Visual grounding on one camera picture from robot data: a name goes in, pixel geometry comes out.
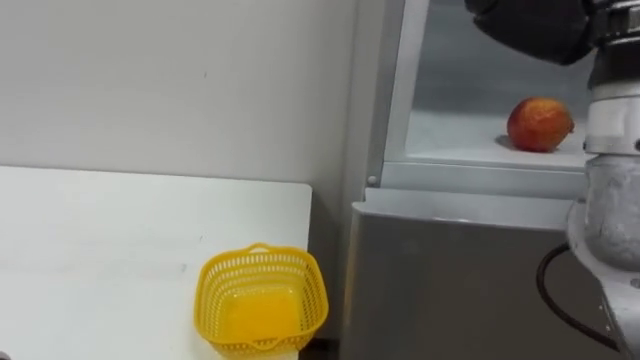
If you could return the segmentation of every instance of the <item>white table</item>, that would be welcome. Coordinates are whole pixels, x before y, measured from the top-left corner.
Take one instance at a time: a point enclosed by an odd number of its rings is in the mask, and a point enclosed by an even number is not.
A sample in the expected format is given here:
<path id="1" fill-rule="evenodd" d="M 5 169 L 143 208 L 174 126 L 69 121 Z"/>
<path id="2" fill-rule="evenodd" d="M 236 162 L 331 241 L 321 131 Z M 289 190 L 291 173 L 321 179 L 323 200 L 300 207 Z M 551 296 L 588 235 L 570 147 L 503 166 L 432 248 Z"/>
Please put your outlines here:
<path id="1" fill-rule="evenodd" d="M 221 358 L 192 325 L 200 267 L 253 242 L 306 249 L 310 207 L 301 184 L 0 167 L 0 351 Z"/>

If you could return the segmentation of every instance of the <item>plastic basket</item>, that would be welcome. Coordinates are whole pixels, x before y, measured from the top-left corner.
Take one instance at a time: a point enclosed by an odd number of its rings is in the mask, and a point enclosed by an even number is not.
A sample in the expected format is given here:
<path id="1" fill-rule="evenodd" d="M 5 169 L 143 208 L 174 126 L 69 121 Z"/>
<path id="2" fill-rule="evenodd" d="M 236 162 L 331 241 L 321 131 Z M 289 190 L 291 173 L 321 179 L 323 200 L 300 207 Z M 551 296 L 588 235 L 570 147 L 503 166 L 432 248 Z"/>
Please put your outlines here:
<path id="1" fill-rule="evenodd" d="M 195 326 L 227 358 L 299 351 L 328 313 L 318 264 L 296 248 L 254 244 L 200 272 Z"/>

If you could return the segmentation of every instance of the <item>black cable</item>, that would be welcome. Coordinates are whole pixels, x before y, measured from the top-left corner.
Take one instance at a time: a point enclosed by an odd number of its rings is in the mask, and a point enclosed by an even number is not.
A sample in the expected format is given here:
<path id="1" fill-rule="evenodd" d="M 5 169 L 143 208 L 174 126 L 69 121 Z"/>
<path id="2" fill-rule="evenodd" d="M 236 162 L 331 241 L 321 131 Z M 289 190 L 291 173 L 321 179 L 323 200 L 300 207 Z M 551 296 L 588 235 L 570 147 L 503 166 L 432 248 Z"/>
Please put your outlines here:
<path id="1" fill-rule="evenodd" d="M 545 255 L 542 261 L 540 261 L 540 265 L 538 265 L 538 270 L 536 271 L 536 287 L 538 288 L 538 294 L 540 294 L 542 301 L 544 301 L 547 307 L 549 307 L 549 309 L 557 317 L 559 317 L 560 320 L 564 321 L 565 324 L 580 331 L 583 335 L 599 342 L 600 344 L 608 347 L 611 350 L 620 351 L 618 349 L 618 345 L 613 339 L 593 330 L 587 325 L 576 320 L 571 315 L 567 314 L 564 310 L 562 310 L 562 308 L 560 308 L 560 306 L 553 300 L 553 298 L 551 298 L 551 295 L 549 295 L 549 291 L 547 290 L 547 287 L 545 285 L 547 267 L 549 267 L 549 264 L 551 264 L 553 259 L 567 251 L 569 251 L 569 245 L 566 243 L 562 244 L 551 250 L 547 255 Z"/>

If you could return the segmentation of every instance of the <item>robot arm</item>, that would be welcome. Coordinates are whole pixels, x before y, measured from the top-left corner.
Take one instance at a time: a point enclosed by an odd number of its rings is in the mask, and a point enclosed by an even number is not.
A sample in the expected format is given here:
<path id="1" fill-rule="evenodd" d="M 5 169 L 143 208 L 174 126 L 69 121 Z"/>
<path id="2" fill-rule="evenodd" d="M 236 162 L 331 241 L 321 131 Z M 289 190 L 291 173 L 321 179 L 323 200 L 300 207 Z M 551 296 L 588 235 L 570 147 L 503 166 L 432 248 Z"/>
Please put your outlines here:
<path id="1" fill-rule="evenodd" d="M 569 65 L 597 49 L 584 148 L 586 204 L 568 238 L 599 280 L 621 352 L 640 359 L 640 0 L 466 0 L 476 26 L 535 58 Z"/>

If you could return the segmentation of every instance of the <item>red apple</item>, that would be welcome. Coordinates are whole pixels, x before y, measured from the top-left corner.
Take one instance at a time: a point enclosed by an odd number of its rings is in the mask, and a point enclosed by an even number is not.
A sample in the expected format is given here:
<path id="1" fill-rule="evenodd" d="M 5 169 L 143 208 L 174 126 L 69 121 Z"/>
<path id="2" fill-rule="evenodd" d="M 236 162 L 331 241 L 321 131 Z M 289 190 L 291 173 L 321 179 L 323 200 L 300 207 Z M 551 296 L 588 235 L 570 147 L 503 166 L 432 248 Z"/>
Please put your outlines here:
<path id="1" fill-rule="evenodd" d="M 532 97 L 513 109 L 507 133 L 518 150 L 551 152 L 573 131 L 573 119 L 563 103 Z"/>

